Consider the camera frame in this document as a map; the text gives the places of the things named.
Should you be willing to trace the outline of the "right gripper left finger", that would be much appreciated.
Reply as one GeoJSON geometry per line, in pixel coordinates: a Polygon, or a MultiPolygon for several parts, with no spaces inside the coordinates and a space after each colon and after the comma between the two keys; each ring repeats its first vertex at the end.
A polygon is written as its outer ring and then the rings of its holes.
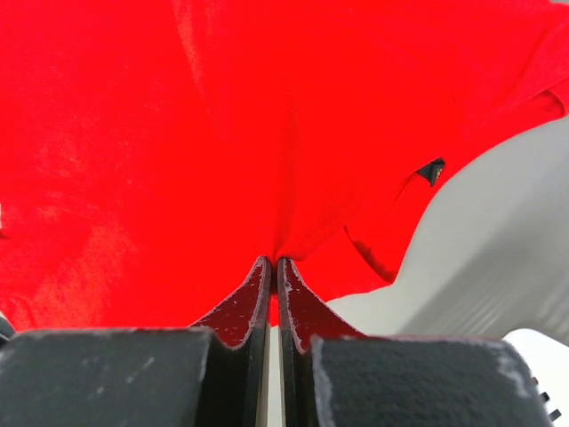
{"type": "Polygon", "coordinates": [[[263,426],[271,266],[183,328],[37,330],[1,345],[4,426],[263,426]]]}

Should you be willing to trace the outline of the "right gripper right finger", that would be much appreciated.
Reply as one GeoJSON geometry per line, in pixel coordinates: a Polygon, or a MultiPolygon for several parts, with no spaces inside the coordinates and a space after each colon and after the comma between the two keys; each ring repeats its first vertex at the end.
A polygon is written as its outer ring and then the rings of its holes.
{"type": "Polygon", "coordinates": [[[371,336],[332,311],[294,262],[276,267],[287,426],[550,426],[548,394],[504,341],[371,336]]]}

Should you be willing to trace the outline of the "red t shirt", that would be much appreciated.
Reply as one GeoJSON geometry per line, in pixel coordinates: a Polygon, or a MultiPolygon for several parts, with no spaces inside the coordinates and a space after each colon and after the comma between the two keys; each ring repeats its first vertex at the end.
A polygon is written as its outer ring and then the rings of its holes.
{"type": "Polygon", "coordinates": [[[444,184],[567,112],[552,1],[4,1],[1,311],[186,326],[262,255],[390,285],[444,184]]]}

